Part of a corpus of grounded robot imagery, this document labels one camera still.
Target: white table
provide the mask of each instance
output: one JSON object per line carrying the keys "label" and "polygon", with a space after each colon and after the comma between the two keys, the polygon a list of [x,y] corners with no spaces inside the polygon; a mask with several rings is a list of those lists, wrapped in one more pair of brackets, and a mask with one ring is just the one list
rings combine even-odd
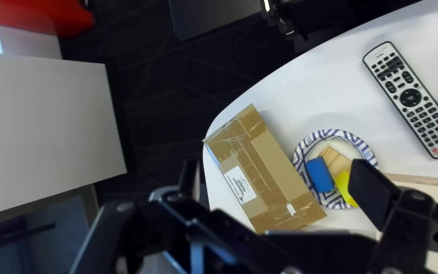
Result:
{"label": "white table", "polygon": [[[438,101],[438,2],[426,0],[295,58],[230,104],[207,134],[254,104],[288,156],[306,134],[343,128],[375,150],[382,171],[438,177],[438,160],[423,150],[362,64],[362,57],[387,40],[399,48]],[[210,208],[222,209],[251,227],[207,150],[203,154]],[[375,235],[373,224],[361,211],[327,214],[329,218],[308,229],[349,229]]]}

